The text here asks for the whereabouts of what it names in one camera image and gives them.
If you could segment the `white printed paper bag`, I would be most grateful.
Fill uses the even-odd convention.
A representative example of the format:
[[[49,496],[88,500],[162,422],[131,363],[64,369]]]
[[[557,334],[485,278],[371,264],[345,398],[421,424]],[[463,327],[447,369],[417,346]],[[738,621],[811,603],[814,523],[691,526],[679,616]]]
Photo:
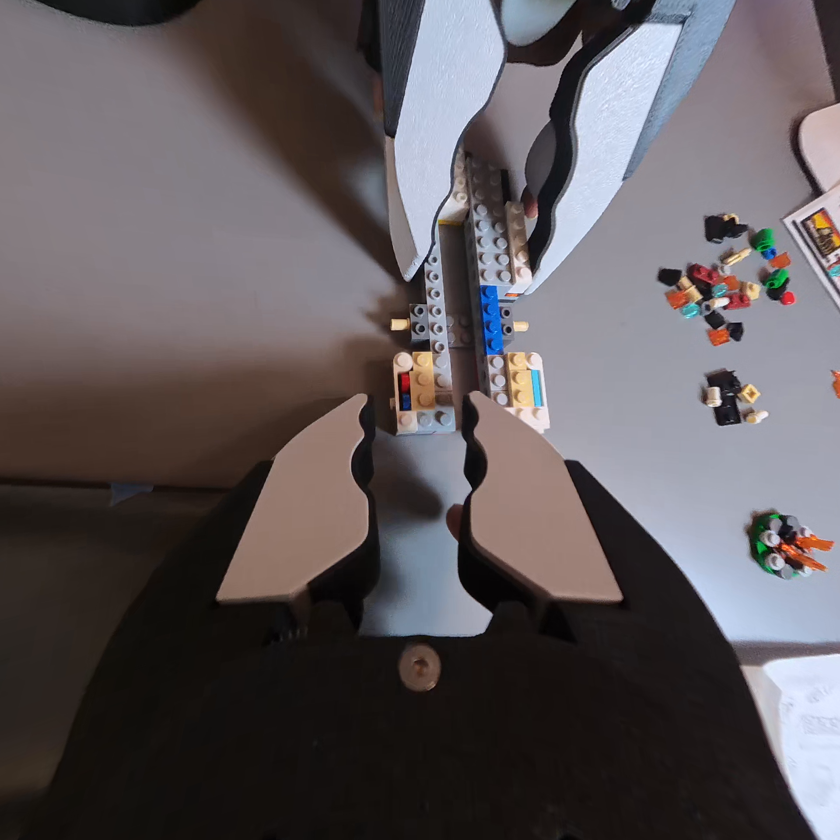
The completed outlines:
[[[839,655],[743,666],[773,755],[806,821],[839,838]]]

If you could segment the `grey lego beam build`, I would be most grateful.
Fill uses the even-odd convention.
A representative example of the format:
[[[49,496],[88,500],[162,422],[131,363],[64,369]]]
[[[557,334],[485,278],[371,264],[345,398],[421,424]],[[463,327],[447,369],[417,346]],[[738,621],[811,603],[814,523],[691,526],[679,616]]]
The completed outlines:
[[[453,188],[416,275],[422,297],[390,322],[410,345],[392,362],[398,437],[456,430],[455,351],[471,352],[478,388],[493,403],[541,434],[550,429],[542,357],[511,347],[529,329],[513,312],[532,284],[526,221],[508,172],[458,148]]]

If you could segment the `black and tan lego cluster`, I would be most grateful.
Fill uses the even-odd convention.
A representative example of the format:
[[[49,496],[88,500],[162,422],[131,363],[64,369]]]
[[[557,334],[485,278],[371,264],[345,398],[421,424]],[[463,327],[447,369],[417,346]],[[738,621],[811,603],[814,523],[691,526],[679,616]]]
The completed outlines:
[[[770,413],[755,407],[760,396],[759,389],[751,383],[742,383],[735,371],[719,369],[706,374],[702,402],[712,410],[720,427],[765,421]]]

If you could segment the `lego sticker sheet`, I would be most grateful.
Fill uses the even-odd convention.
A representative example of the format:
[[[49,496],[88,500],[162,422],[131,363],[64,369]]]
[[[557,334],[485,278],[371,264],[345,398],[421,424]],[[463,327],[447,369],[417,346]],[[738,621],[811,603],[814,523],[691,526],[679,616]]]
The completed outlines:
[[[782,222],[839,306],[839,185],[790,213]]]

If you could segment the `white booklet stand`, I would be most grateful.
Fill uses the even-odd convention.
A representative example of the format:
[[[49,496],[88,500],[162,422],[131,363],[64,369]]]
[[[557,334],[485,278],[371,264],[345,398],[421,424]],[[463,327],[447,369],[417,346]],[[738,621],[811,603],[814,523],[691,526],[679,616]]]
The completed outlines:
[[[801,166],[819,193],[839,183],[839,103],[815,110],[800,121],[795,148]]]

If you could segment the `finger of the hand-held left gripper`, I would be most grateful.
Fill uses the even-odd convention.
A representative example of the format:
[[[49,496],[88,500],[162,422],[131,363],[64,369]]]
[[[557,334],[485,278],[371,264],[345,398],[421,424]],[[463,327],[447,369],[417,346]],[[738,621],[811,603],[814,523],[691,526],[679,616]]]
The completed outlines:
[[[434,244],[457,148],[487,106],[507,49],[490,1],[377,3],[388,224],[411,280]]]
[[[525,164],[533,294],[603,215],[691,90],[733,1],[575,2],[581,47]]]

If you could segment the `green lego bush with flames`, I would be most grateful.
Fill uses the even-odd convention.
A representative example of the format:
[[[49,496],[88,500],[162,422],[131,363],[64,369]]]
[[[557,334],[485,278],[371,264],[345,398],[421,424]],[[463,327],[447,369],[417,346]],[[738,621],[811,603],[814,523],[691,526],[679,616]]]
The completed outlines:
[[[829,553],[835,542],[819,538],[792,514],[778,511],[757,513],[748,529],[750,552],[767,574],[784,581],[804,579],[826,572],[819,553]]]

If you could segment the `pile of small lego pieces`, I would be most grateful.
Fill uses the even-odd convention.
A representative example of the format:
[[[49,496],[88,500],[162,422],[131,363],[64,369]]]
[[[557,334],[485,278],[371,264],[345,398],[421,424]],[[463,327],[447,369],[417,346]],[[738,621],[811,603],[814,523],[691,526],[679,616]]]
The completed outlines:
[[[735,213],[707,215],[703,226],[709,245],[727,249],[707,265],[662,268],[657,279],[666,288],[671,310],[685,320],[703,322],[712,346],[739,343],[745,327],[737,316],[757,301],[766,299],[783,308],[797,302],[791,257],[780,249],[771,227],[753,227]]]

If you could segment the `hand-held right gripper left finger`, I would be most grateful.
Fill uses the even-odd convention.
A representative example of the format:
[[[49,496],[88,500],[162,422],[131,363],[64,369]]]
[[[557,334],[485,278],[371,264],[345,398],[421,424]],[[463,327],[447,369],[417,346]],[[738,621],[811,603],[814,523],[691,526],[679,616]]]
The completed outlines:
[[[372,444],[375,410],[352,396],[272,459],[227,572],[219,604],[338,602],[353,624],[380,574]]]

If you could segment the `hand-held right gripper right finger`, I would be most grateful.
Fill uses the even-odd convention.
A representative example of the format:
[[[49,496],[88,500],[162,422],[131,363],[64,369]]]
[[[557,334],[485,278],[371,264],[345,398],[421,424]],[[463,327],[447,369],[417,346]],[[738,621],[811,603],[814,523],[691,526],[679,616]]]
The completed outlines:
[[[562,455],[480,392],[463,402],[465,499],[458,578],[489,612],[521,604],[616,605],[623,593]]]

